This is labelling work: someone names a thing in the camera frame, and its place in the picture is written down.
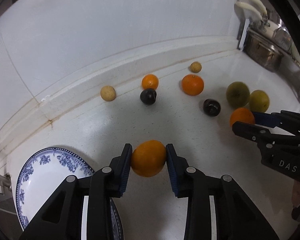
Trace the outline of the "right hand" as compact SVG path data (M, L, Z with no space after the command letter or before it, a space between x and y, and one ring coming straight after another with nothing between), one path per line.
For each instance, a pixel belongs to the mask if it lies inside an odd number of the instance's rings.
M292 218L296 221L300 221L300 182L294 181L292 189Z

